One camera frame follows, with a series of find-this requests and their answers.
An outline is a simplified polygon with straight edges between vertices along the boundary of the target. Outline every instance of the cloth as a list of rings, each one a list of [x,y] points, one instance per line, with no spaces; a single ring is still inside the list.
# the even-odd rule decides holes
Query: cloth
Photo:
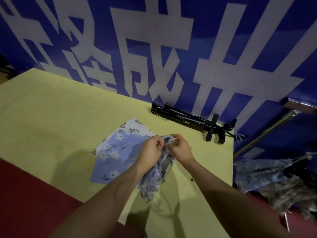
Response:
[[[283,170],[292,164],[284,160],[241,160],[236,162],[236,184],[246,193],[273,182],[286,182]]]
[[[280,214],[286,212],[293,204],[298,203],[305,219],[311,219],[309,208],[317,201],[317,192],[307,187],[298,176],[284,182],[275,182],[258,189],[267,198],[271,207]]]
[[[140,153],[143,142],[155,134],[137,119],[122,124],[93,150],[97,156],[90,181],[108,184],[130,168]],[[172,136],[162,136],[165,145],[173,143]],[[168,148],[163,147],[157,163],[144,175],[137,187],[144,199],[152,199],[164,182],[175,158]]]

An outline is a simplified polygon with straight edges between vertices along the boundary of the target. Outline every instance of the table surface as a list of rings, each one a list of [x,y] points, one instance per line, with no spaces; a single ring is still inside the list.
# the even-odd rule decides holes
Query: table surface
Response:
[[[0,85],[0,157],[85,202],[103,185],[89,181],[92,150],[136,118],[158,135],[180,133],[196,159],[232,184],[233,139],[206,134],[151,114],[150,103],[31,69]],[[191,176],[178,163],[152,203],[134,189],[119,221],[145,225],[148,237],[228,237]]]

